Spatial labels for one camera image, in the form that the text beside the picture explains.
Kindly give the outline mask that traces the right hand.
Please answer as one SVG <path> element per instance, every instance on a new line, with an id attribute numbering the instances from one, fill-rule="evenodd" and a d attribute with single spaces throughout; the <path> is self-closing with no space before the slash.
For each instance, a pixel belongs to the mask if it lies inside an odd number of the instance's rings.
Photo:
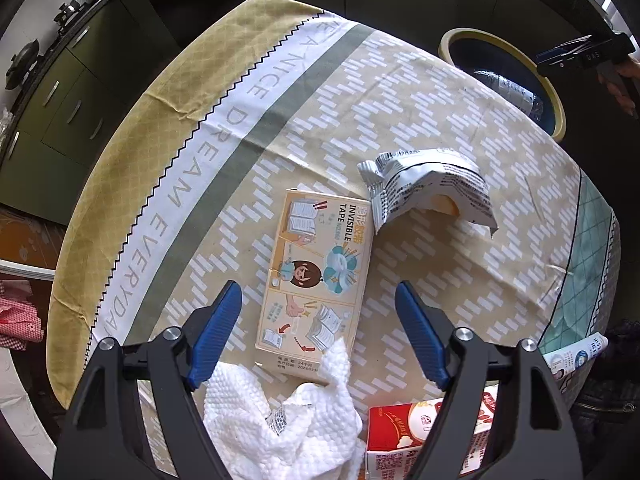
<path id="1" fill-rule="evenodd" d="M 605 74 L 598 73 L 598 81 L 620 108 L 629 116 L 637 116 L 638 107 L 625 86 L 627 79 L 639 81 L 639 61 L 635 58 L 626 58 L 624 62 L 613 64 Z"/>

